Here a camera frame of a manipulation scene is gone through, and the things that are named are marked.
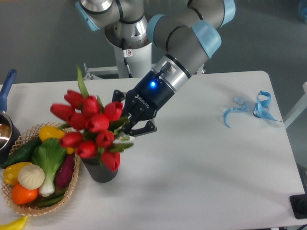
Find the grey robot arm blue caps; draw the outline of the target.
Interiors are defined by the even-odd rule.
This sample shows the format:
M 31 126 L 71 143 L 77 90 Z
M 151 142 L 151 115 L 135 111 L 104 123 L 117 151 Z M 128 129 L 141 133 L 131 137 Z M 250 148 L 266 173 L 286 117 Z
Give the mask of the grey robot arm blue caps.
M 147 19 L 142 0 L 79 0 L 75 4 L 90 30 L 103 30 L 113 46 L 120 78 L 140 78 L 128 92 L 115 90 L 128 122 L 115 131 L 125 140 L 156 131 L 157 112 L 190 78 L 202 71 L 221 45 L 217 29 L 230 22 L 232 0 L 189 0 L 175 17 Z

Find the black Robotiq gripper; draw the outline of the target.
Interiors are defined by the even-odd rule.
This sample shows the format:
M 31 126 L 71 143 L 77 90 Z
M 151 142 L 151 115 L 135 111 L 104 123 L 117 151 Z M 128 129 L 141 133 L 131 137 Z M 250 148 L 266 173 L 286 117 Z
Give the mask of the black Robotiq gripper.
M 175 94 L 162 79 L 156 79 L 155 73 L 149 71 L 145 77 L 130 91 L 114 90 L 112 102 L 124 104 L 123 116 L 130 116 L 130 123 L 119 129 L 119 140 L 134 138 L 157 131 L 155 125 L 156 113 Z M 146 121 L 143 127 L 135 126 L 140 121 Z

